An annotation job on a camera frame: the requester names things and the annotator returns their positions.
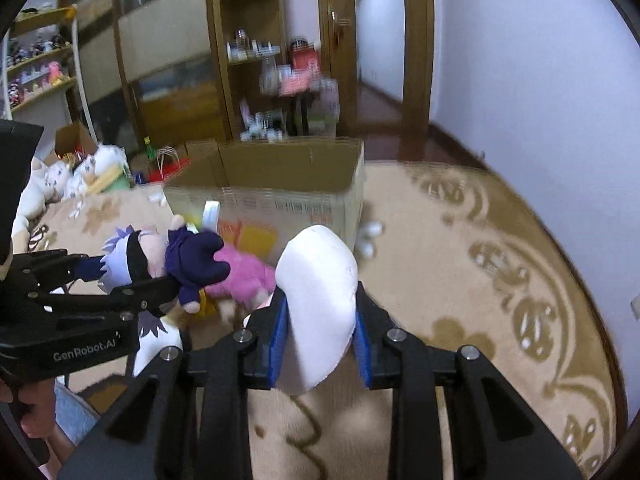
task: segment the cardboard box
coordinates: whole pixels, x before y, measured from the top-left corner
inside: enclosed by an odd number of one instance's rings
[[[80,121],[56,130],[55,148],[43,162],[50,166],[65,153],[73,153],[77,146],[81,146],[82,150],[89,155],[93,155],[98,150],[98,145],[89,134],[89,130]]]
[[[361,140],[207,141],[187,149],[191,163],[164,185],[172,211],[187,222],[199,225],[205,202],[219,201],[225,242],[271,265],[314,224],[353,249],[364,196]]]

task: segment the stuffed animal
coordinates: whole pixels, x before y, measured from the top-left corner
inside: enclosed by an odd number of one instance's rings
[[[49,82],[52,85],[57,85],[62,83],[64,78],[65,75],[62,73],[62,70],[60,70],[60,63],[57,61],[49,63]]]
[[[110,293],[114,287],[172,275],[179,283],[176,300],[161,307],[169,312],[177,302],[186,312],[200,310],[200,290],[224,280],[230,272],[226,262],[217,262],[213,254],[224,242],[217,234],[194,234],[187,230],[184,218],[175,216],[168,235],[160,235],[154,226],[135,231],[132,226],[116,230],[104,246],[104,274],[98,286]],[[137,375],[165,346],[182,347],[179,330],[167,318],[158,319],[146,311],[138,314],[140,350],[134,361]]]
[[[87,187],[113,166],[128,169],[127,155],[122,148],[100,144],[96,152],[93,155],[88,155],[76,168],[73,176],[69,178],[63,198],[84,196]]]
[[[53,199],[54,187],[49,180],[48,168],[37,158],[31,160],[31,175],[20,195],[11,238],[14,253],[25,253],[29,245],[29,221],[44,212],[47,202]]]
[[[62,200],[84,196],[87,187],[95,181],[95,160],[92,155],[83,160],[67,180]]]
[[[117,146],[100,144],[92,157],[94,158],[96,178],[103,176],[111,166],[129,167],[125,151]]]
[[[181,216],[174,216],[167,236],[154,226],[142,231],[129,226],[116,232],[104,246],[108,254],[102,259],[100,287],[106,293],[116,286],[170,274],[180,283],[180,306],[195,314],[200,310],[200,289],[229,276],[229,264],[213,259],[224,245],[222,238],[213,232],[190,232]]]
[[[241,253],[233,245],[225,244],[214,254],[214,259],[229,263],[231,271],[226,280],[205,287],[205,292],[212,298],[230,296],[252,312],[273,294],[275,270],[253,254]]]
[[[59,202],[65,194],[66,183],[73,176],[71,167],[66,162],[54,162],[47,170],[49,181],[53,186],[53,202]]]

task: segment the anime plush doll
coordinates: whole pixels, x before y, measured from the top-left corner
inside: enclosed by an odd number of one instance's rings
[[[98,286],[109,294],[116,286],[169,274],[180,283],[175,301],[185,312],[195,314],[200,310],[200,290],[229,276],[229,263],[213,258],[223,245],[222,238],[213,232],[190,232],[181,216],[173,218],[167,235],[159,234],[154,226],[140,231],[132,226],[117,229],[116,235],[103,247],[107,255],[101,260],[104,274]],[[175,301],[162,310],[169,312]],[[158,319],[148,312],[141,312],[138,330],[140,350],[136,355],[134,375],[165,346],[182,347],[179,330],[165,317]]]

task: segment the wooden floor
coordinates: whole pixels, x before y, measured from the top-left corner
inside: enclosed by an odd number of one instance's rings
[[[399,124],[402,106],[372,87],[358,83],[358,121],[361,123]]]
[[[362,128],[361,131],[355,136],[364,140],[366,160],[425,161],[482,167],[434,126],[423,130],[372,126],[369,129]]]

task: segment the green bottle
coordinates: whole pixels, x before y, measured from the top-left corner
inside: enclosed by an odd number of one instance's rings
[[[156,149],[151,145],[151,139],[145,137],[145,149],[147,160],[154,160],[156,158]]]

